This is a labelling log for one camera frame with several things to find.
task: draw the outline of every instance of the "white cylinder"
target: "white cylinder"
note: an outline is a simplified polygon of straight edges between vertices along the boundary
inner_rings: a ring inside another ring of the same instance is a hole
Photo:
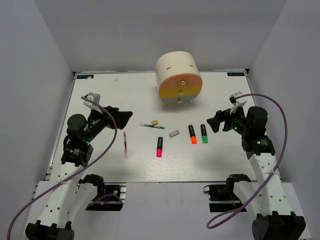
[[[202,78],[193,56],[185,51],[169,52],[155,64],[158,94],[164,103],[193,100],[202,89]]]

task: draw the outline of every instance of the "wire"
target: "wire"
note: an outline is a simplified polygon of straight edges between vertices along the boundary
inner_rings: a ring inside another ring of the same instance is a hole
[[[31,204],[33,204],[35,201],[39,200],[40,198],[42,198],[44,195],[46,195],[47,193],[51,192],[52,190],[55,190],[56,188],[58,188],[60,185],[62,185],[64,182],[69,181],[70,179],[72,179],[73,177],[77,176],[80,173],[83,173],[85,170],[87,170],[88,168],[90,168],[93,164],[95,164],[97,161],[99,161],[105,154],[106,152],[108,152],[108,150],[111,148],[111,146],[114,144],[115,140],[116,140],[116,136],[117,136],[117,123],[115,121],[115,119],[112,117],[112,115],[106,110],[104,109],[104,107],[102,107],[101,105],[99,105],[98,103],[95,103],[94,101],[88,100],[85,97],[81,97],[82,100],[85,100],[91,104],[96,105],[97,107],[99,107],[105,114],[108,115],[108,117],[112,120],[113,126],[114,126],[114,136],[113,139],[111,140],[109,146],[90,164],[88,164],[86,167],[84,167],[83,169],[75,172],[74,174],[68,176],[67,178],[65,178],[64,180],[62,180],[61,182],[57,183],[56,185],[50,187],[48,190],[44,191],[43,193],[41,193],[39,196],[35,197],[33,200],[31,200],[29,203],[27,203],[23,208],[21,208],[21,210],[14,216],[13,220],[11,221],[9,228],[8,228],[8,232],[6,235],[6,239],[10,240],[11,239],[11,231],[12,228],[17,220],[17,218],[20,216],[20,214],[23,213],[24,210],[26,210]]]
[[[283,110],[283,108],[280,106],[279,103],[276,102],[276,100],[274,100],[273,98],[267,96],[267,95],[264,95],[264,94],[259,94],[259,93],[249,93],[249,94],[244,94],[244,95],[240,95],[240,96],[237,96],[235,97],[235,99],[240,99],[240,98],[244,98],[244,97],[249,97],[249,96],[259,96],[259,97],[263,97],[263,98],[266,98],[266,99],[269,99],[270,101],[272,101],[275,105],[277,105],[277,107],[280,109],[281,111],[281,114],[282,114],[282,117],[283,117],[283,121],[284,121],[284,141],[283,141],[283,146],[282,146],[282,150],[281,150],[281,153],[280,153],[280,156],[279,156],[279,160],[277,161],[277,163],[275,164],[274,168],[273,168],[273,171],[276,171],[277,168],[279,167],[283,157],[284,157],[284,154],[285,154],[285,150],[286,150],[286,146],[287,146],[287,140],[288,140],[288,124],[287,124],[287,118],[286,118],[286,115],[285,115],[285,112]],[[222,212],[218,215],[216,215],[215,217],[213,217],[207,224],[206,224],[206,227],[208,229],[214,229],[222,224],[224,224],[225,222],[229,221],[230,219],[232,219],[235,215],[237,215],[238,213],[241,212],[241,210],[243,210],[260,192],[261,190],[266,186],[266,184],[269,182],[269,180],[272,178],[272,176],[274,175],[273,172],[271,172],[269,174],[269,176],[265,179],[265,181],[258,187],[258,189],[254,192],[254,194],[241,206],[241,207],[238,207],[236,209],[233,209],[233,210],[230,210],[230,211],[226,211],[226,212]],[[226,215],[226,214],[230,214],[232,213],[230,216],[226,217],[225,219],[221,220],[220,222],[210,226],[210,224],[216,220],[217,218],[223,216],[223,215]]]
[[[118,197],[117,195],[115,195],[115,194],[107,194],[107,195],[104,195],[104,196],[98,198],[98,199],[95,200],[94,202],[90,203],[90,204],[87,206],[87,208],[91,207],[92,205],[96,204],[97,202],[101,201],[102,199],[104,199],[104,198],[106,198],[106,197],[109,197],[109,198],[107,198],[105,201],[109,200],[111,197],[116,197],[116,198],[120,201],[120,203],[121,203],[122,205],[124,204],[124,202],[121,200],[121,198]]]

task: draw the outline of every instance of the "pink highlighter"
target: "pink highlighter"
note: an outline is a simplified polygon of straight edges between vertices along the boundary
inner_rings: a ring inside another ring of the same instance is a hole
[[[158,158],[161,158],[161,156],[162,156],[162,144],[163,144],[163,141],[164,141],[164,139],[163,139],[162,136],[158,137],[158,144],[156,145],[156,156]]]

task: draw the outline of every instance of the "gray eraser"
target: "gray eraser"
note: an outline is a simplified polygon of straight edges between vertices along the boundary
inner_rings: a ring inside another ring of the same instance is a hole
[[[174,136],[177,136],[179,133],[180,132],[178,130],[175,130],[175,131],[169,133],[169,137],[173,138]]]

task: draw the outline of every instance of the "green highlighter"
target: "green highlighter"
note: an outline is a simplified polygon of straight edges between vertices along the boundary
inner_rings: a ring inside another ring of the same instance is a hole
[[[202,143],[207,144],[208,143],[208,136],[207,136],[206,125],[204,125],[204,124],[201,124],[201,136],[202,136]]]

